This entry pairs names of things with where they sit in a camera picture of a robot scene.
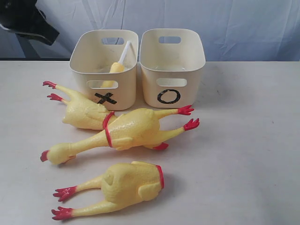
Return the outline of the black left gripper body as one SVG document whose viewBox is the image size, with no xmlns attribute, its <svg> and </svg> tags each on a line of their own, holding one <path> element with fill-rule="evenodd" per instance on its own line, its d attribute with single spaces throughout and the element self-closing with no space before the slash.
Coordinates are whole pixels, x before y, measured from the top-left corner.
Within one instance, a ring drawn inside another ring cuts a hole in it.
<svg viewBox="0 0 300 225">
<path fill-rule="evenodd" d="M 0 2 L 0 27 L 16 35 L 24 23 L 45 21 L 35 0 L 2 0 Z"/>
</svg>

